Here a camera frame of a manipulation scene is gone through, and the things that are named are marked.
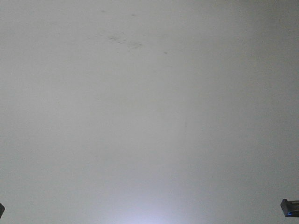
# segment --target ceiling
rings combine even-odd
[[[2,0],[2,224],[295,224],[296,0]]]

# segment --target white ceiling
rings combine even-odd
[[[296,0],[2,0],[2,224],[295,224]]]

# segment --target white wall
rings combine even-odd
[[[297,1],[0,9],[1,223],[297,223]]]

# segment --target black object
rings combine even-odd
[[[4,206],[0,203],[0,218],[1,218],[4,210],[5,210]]]
[[[285,214],[285,217],[299,217],[299,201],[288,202],[287,199],[284,199],[280,206]]]

